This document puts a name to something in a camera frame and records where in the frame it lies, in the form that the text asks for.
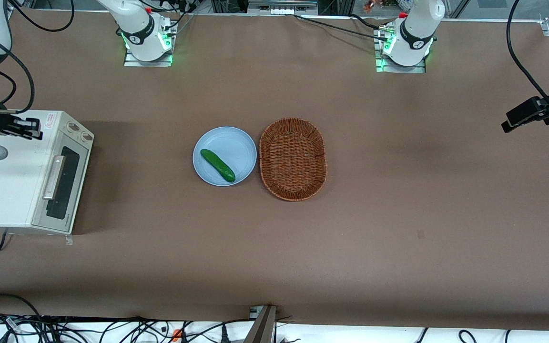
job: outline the sticker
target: sticker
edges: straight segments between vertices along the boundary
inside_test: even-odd
[[[18,326],[16,325],[16,323],[10,317],[6,318],[6,323],[10,326],[10,328],[14,332],[16,332],[16,333],[18,332]]]
[[[44,127],[46,129],[52,129],[54,128],[54,120],[56,119],[56,112],[51,111],[48,113],[48,117],[46,118],[46,123],[44,124]]]

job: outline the cucumber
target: cucumber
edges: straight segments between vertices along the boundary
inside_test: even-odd
[[[200,154],[203,155],[203,158],[222,175],[224,180],[227,182],[234,182],[236,180],[233,170],[230,169],[230,167],[228,167],[228,165],[224,163],[224,161],[222,161],[222,159],[220,159],[215,152],[202,149],[200,150]]]

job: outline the light blue plate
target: light blue plate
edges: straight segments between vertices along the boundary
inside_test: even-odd
[[[233,170],[236,180],[227,182],[220,173],[203,158],[200,150],[208,149]],[[225,187],[242,182],[255,167],[257,149],[250,135],[232,126],[222,126],[205,133],[194,146],[192,156],[194,170],[205,182]]]

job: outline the oven door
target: oven door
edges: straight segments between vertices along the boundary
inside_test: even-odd
[[[33,225],[62,234],[71,233],[88,152],[87,148],[59,131]]]

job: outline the brown woven basket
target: brown woven basket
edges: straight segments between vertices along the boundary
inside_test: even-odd
[[[327,177],[323,137],[303,119],[270,124],[260,139],[260,173],[270,193],[289,202],[317,194]]]

